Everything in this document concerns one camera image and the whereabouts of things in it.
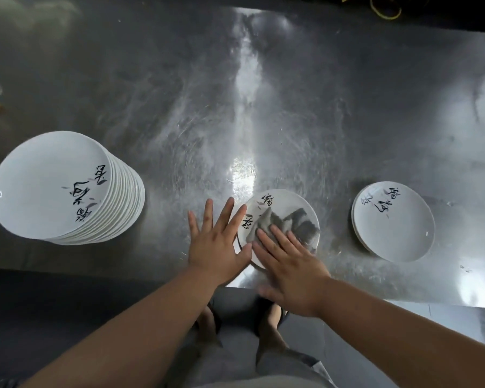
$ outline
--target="shorts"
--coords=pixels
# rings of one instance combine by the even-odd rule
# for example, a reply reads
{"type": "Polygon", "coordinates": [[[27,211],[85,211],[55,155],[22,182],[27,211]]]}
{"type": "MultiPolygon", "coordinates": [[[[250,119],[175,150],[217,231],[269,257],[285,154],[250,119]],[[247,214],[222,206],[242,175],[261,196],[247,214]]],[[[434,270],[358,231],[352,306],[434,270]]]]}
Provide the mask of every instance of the shorts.
{"type": "Polygon", "coordinates": [[[321,361],[291,349],[262,354],[253,370],[241,365],[221,344],[190,345],[175,357],[161,387],[193,388],[222,381],[247,380],[262,376],[299,377],[335,388],[321,361]]]}

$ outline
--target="person's left hand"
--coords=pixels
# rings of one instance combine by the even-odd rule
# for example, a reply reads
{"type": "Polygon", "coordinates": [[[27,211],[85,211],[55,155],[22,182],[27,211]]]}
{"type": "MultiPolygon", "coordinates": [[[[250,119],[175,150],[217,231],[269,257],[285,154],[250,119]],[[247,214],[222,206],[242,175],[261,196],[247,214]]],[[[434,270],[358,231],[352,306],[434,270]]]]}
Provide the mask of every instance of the person's left hand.
{"type": "Polygon", "coordinates": [[[246,244],[239,254],[235,254],[234,240],[244,215],[246,204],[234,215],[234,199],[229,198],[223,211],[213,225],[212,199],[205,204],[203,225],[199,230],[198,222],[192,211],[188,212],[190,227],[189,267],[197,269],[213,280],[216,286],[228,282],[246,267],[251,260],[251,244],[246,244]]]}

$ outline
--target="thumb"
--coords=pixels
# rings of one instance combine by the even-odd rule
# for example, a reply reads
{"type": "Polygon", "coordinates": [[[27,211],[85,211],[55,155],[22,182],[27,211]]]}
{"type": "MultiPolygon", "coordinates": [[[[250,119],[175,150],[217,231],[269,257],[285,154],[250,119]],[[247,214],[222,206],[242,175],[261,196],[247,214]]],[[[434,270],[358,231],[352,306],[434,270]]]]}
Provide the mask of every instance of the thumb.
{"type": "Polygon", "coordinates": [[[264,297],[274,303],[283,306],[284,304],[284,294],[282,294],[279,290],[271,287],[270,285],[262,285],[259,286],[259,295],[264,297]]]}
{"type": "Polygon", "coordinates": [[[248,265],[251,261],[251,243],[246,244],[241,249],[241,252],[237,254],[237,260],[241,267],[248,265]]]}

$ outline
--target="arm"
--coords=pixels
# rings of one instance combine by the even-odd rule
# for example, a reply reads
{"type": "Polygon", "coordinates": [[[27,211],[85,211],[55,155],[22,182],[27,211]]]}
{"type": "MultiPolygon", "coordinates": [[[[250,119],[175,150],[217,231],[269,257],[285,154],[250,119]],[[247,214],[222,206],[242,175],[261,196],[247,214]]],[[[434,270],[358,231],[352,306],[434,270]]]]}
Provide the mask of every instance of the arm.
{"type": "Polygon", "coordinates": [[[189,212],[192,241],[189,267],[183,273],[100,327],[22,387],[155,386],[216,287],[251,259],[251,248],[239,255],[233,248],[246,206],[228,223],[234,206],[230,198],[215,226],[212,206],[212,200],[207,200],[201,230],[189,212]]]}
{"type": "Polygon", "coordinates": [[[332,279],[291,232],[272,232],[280,247],[262,231],[267,250],[253,245],[279,285],[263,287],[262,296],[321,318],[401,387],[485,386],[485,345],[332,279]]]}

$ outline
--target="table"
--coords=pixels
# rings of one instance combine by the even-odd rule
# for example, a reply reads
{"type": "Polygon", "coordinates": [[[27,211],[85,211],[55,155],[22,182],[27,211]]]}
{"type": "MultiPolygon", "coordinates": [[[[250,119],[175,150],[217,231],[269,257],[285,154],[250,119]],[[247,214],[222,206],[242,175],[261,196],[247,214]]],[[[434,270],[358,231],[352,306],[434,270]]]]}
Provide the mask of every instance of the table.
{"type": "MultiPolygon", "coordinates": [[[[219,215],[230,195],[239,205],[285,188],[316,210],[317,255],[334,277],[385,299],[485,307],[485,33],[274,9],[0,0],[0,161],[39,133],[74,130],[147,192],[133,228],[104,244],[0,227],[0,268],[168,281],[187,263],[188,209],[213,198],[219,215]],[[351,203],[376,181],[431,207],[424,258],[391,263],[356,240],[351,203]]],[[[231,286],[262,280],[250,266],[231,286]]]]}

